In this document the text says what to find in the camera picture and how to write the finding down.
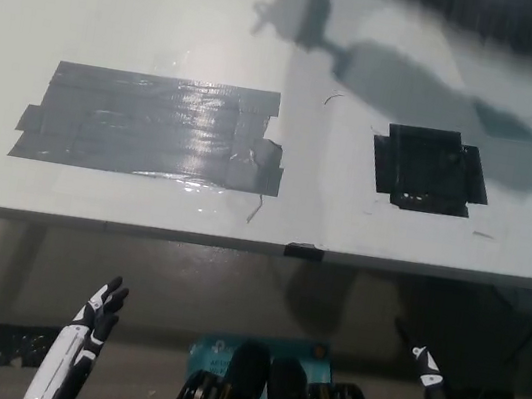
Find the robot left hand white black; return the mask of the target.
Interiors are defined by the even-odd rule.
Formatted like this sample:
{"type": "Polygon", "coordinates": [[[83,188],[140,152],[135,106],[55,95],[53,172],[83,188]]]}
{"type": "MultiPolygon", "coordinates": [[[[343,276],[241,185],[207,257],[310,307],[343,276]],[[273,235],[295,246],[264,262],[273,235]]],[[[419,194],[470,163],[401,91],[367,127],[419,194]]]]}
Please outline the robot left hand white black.
{"type": "Polygon", "coordinates": [[[23,399],[77,399],[128,294],[119,276],[101,286],[60,330],[23,399]]]}

